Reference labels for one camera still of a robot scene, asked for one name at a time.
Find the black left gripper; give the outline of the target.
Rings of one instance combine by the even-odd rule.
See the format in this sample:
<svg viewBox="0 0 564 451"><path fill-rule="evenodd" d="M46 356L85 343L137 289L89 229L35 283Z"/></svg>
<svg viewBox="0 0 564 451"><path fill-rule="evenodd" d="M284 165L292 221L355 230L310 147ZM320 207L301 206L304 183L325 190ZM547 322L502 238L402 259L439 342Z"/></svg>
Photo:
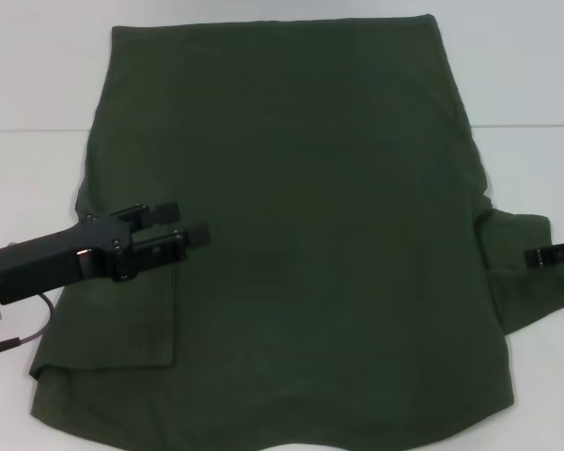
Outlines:
<svg viewBox="0 0 564 451"><path fill-rule="evenodd" d="M152 208L137 204L111 217L85 219L31 241L0 249L0 304L92 278L134 279L139 273L181 262L189 249L211 243L207 223L132 242L132 232L166 226L180 219L177 202Z"/></svg>

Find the dark green t-shirt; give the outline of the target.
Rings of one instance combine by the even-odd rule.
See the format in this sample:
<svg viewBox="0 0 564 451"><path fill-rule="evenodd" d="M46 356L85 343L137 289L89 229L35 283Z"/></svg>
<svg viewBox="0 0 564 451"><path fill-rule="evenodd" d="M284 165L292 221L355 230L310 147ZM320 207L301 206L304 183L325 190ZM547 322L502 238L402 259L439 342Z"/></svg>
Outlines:
<svg viewBox="0 0 564 451"><path fill-rule="evenodd" d="M64 289L46 425L126 451L406 451L511 406L564 307L549 221L494 209L430 16L115 27L79 214L177 201L208 246Z"/></svg>

